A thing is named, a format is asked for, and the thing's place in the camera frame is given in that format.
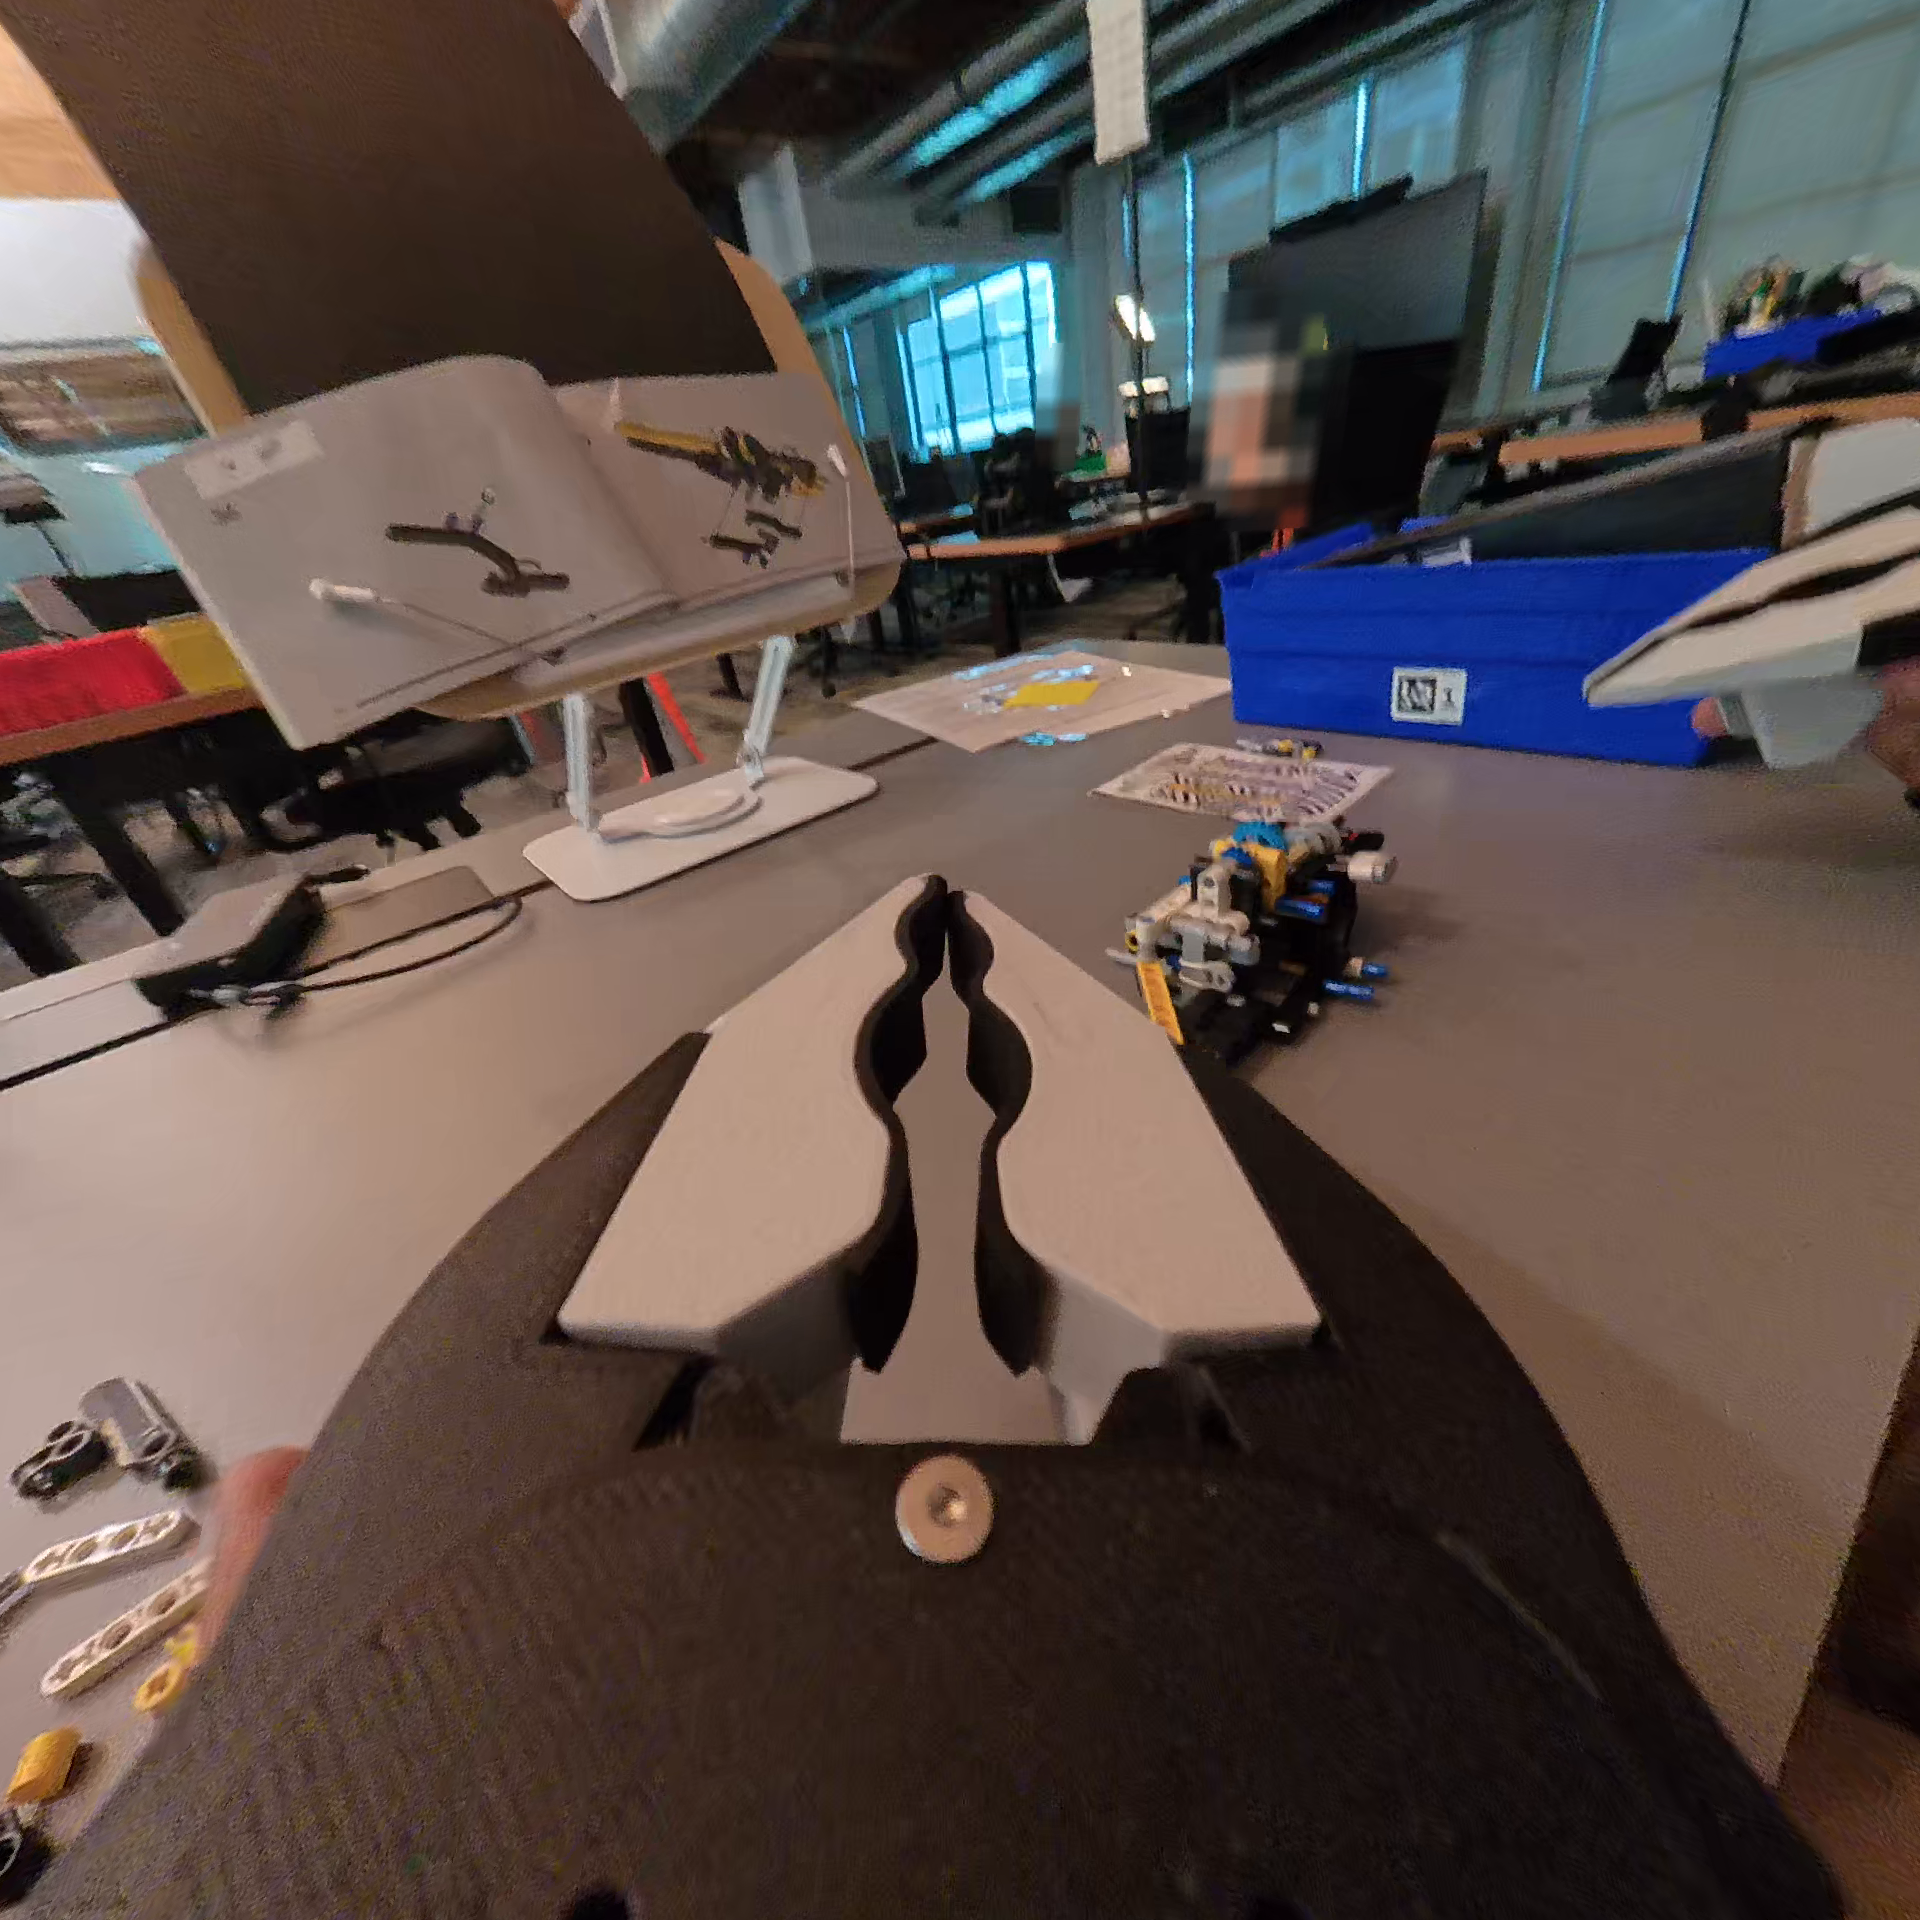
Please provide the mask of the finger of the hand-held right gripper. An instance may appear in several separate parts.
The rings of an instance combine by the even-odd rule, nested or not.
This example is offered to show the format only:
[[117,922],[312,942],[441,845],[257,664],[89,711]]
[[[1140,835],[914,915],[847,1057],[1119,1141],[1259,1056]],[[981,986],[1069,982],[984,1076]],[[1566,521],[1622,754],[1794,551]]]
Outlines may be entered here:
[[1916,618],[1916,579],[1874,579],[1856,587],[1774,598],[1746,611],[1674,618],[1635,641],[1586,681],[1590,707],[1643,707],[1678,698],[1719,698],[1762,685],[1839,684],[1876,669],[1864,655],[1881,621]]
[[1707,599],[1702,615],[1753,615],[1869,587],[1916,560],[1916,508],[1896,508],[1828,528],[1816,540],[1782,548],[1746,569]]

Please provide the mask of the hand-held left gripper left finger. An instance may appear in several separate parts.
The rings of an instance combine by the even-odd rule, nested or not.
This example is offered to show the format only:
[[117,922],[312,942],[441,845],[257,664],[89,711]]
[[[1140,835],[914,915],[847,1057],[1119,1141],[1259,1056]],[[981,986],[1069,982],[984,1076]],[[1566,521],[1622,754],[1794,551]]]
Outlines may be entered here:
[[926,1062],[948,880],[911,878],[709,1027],[560,1331],[743,1373],[870,1373],[917,1293],[899,1093]]

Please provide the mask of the lego technic model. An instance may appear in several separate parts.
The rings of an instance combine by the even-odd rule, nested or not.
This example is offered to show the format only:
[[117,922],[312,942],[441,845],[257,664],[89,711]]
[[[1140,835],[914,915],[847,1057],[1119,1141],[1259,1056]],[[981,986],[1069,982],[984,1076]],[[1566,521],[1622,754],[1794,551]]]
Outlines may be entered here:
[[1376,1004],[1391,969],[1356,947],[1359,891],[1388,884],[1386,835],[1346,819],[1236,825],[1128,915],[1128,969],[1171,1042],[1236,1067],[1300,1042],[1335,1004]]

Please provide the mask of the pile of loose lego pieces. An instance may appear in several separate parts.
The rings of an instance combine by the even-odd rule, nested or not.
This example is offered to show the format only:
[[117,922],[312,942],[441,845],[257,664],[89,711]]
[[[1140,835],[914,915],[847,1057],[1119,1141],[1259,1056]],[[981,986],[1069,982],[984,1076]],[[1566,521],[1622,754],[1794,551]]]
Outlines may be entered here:
[[139,1687],[135,1711],[158,1714],[179,1692],[195,1659],[198,1612],[211,1586],[200,1561],[204,1524],[190,1494],[205,1484],[205,1452],[141,1378],[103,1378],[76,1408],[45,1427],[6,1475],[11,1492],[40,1511],[63,1514],[82,1490],[112,1477],[152,1492],[148,1506],[32,1548],[2,1565],[2,1629],[21,1614],[108,1592],[112,1618],[85,1628],[51,1659],[37,1681],[45,1729],[24,1735],[2,1782],[2,1903],[20,1903],[52,1855],[43,1812],[63,1799],[89,1746],[82,1726],[69,1719],[74,1702],[122,1673],[141,1653],[159,1650],[159,1667]]

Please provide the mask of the person's left hand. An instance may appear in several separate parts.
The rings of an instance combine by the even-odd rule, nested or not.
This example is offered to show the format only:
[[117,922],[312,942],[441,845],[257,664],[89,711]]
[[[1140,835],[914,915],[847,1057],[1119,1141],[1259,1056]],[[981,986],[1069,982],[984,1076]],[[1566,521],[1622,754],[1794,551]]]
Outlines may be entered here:
[[198,1650],[211,1654],[268,1544],[304,1447],[274,1447],[233,1462],[219,1484],[213,1570],[198,1612]]

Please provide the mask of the distant blue bin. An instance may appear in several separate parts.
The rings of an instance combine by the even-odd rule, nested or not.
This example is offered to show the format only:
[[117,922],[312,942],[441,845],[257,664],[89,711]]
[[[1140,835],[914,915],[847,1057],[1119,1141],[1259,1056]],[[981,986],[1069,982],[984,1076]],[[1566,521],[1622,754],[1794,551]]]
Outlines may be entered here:
[[1851,306],[1734,333],[1706,346],[1702,375],[1706,380],[1740,380],[1767,370],[1837,372],[1846,367],[1894,367],[1900,355],[1916,355],[1916,305]]

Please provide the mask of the blue plastic bin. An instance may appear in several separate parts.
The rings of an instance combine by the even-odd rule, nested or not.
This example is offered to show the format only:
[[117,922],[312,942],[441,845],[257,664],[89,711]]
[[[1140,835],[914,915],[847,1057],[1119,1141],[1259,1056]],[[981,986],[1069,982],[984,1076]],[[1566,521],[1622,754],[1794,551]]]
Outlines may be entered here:
[[1220,572],[1234,716],[1451,746],[1694,769],[1694,702],[1590,707],[1596,664],[1767,548],[1351,562],[1359,528]]

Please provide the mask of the book stand with white base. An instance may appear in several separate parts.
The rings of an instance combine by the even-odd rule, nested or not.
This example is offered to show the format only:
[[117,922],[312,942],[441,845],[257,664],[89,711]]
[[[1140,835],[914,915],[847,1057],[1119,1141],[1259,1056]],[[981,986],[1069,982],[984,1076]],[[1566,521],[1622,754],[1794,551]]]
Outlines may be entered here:
[[[755,312],[755,320],[777,356],[777,372],[820,372],[821,380],[829,384],[826,372],[820,370],[803,338],[803,324],[790,298],[781,293],[778,281],[760,262],[748,258],[746,253],[727,242],[720,242],[717,248],[722,253],[722,262],[729,264],[746,300]],[[185,306],[182,296],[175,293],[167,275],[159,275],[159,287],[167,289],[173,300],[173,313],[158,313],[158,334],[159,334],[163,349],[179,364],[179,375],[182,375],[187,396],[204,413],[204,420],[211,426],[205,440],[238,432],[249,424],[254,418],[261,418],[244,410],[229,372],[219,367],[219,356],[205,343],[200,327],[195,324],[190,312]],[[777,715],[781,702],[781,684],[795,659],[795,642],[799,635],[817,629],[817,626],[803,626],[795,638],[778,635],[778,638],[748,642],[760,648],[760,662],[758,662],[758,684],[755,684],[748,729],[734,758],[734,769],[689,780],[686,788],[675,788],[669,793],[655,793],[649,799],[631,799],[631,802],[620,802],[606,808],[593,791],[593,764],[592,764],[593,702],[592,698],[593,691],[603,691],[606,685],[592,689],[592,691],[564,691],[560,698],[555,698],[564,716],[564,771],[567,771],[568,822],[528,842],[527,859],[537,863],[537,869],[574,900],[624,898],[669,878],[676,878],[695,863],[714,860],[720,855],[738,852],[746,845],[789,835],[795,826],[821,822],[826,816],[835,816],[870,798],[874,777],[867,774],[829,769],[803,758],[778,758],[772,751]],[[444,711],[419,711],[419,715],[499,719],[499,716],[514,716],[517,711],[523,707],[507,707],[507,711],[457,707],[454,715],[444,715]]]

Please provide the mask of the zebra striped sticker sheet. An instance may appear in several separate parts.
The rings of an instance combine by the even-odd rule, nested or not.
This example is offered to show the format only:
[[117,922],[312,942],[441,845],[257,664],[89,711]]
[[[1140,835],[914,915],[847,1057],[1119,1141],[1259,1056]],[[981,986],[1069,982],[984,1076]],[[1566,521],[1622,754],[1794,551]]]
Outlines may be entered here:
[[1327,825],[1391,777],[1388,767],[1272,746],[1176,741],[1093,788],[1093,798],[1244,825]]

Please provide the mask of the large black monitor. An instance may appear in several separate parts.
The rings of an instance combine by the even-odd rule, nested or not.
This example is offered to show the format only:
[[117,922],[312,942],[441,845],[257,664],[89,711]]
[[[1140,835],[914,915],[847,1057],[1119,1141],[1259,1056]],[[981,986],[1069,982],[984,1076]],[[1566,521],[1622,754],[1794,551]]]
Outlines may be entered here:
[[1253,532],[1379,522],[1421,491],[1482,341],[1486,172],[1393,177],[1289,220],[1227,264],[1204,491]]

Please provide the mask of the black office chair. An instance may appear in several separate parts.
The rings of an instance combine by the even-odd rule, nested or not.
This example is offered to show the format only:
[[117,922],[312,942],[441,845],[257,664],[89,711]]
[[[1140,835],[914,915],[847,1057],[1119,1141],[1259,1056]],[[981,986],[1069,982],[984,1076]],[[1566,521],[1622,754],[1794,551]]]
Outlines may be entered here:
[[340,746],[316,746],[301,767],[301,784],[279,799],[279,816],[322,841],[366,835],[382,845],[405,841],[421,852],[441,848],[433,822],[457,838],[481,835],[465,793],[486,780],[499,733],[493,724],[451,724],[441,716],[382,724]]

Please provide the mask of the black power adapter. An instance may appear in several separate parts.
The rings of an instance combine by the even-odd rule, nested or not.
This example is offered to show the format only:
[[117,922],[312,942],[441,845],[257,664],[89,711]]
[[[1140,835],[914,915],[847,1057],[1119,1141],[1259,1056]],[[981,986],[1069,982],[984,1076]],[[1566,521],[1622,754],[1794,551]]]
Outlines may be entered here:
[[304,875],[219,891],[132,973],[135,995],[171,1020],[238,1004],[293,979],[322,921],[322,890]]

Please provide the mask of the red and yellow block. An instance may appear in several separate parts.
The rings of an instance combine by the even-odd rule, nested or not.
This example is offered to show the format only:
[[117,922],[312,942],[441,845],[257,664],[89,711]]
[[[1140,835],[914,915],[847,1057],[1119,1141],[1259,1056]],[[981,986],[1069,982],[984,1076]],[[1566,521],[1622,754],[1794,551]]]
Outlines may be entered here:
[[229,691],[254,691],[254,684],[205,615],[43,641],[2,653],[2,735]]

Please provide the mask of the hanging paper sign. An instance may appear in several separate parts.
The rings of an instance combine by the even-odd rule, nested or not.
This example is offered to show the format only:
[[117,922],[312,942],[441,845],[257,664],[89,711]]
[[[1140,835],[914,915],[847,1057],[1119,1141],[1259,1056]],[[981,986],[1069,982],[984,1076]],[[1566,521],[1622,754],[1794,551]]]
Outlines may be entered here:
[[1149,3],[1086,3],[1096,162],[1149,146]]

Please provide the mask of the dark brown panel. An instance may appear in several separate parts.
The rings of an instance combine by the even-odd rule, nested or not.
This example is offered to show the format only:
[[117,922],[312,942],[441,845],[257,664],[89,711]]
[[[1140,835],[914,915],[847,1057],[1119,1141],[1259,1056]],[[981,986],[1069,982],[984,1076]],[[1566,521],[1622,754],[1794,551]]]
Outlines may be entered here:
[[717,241],[555,3],[6,3],[264,414],[463,355],[767,375]]

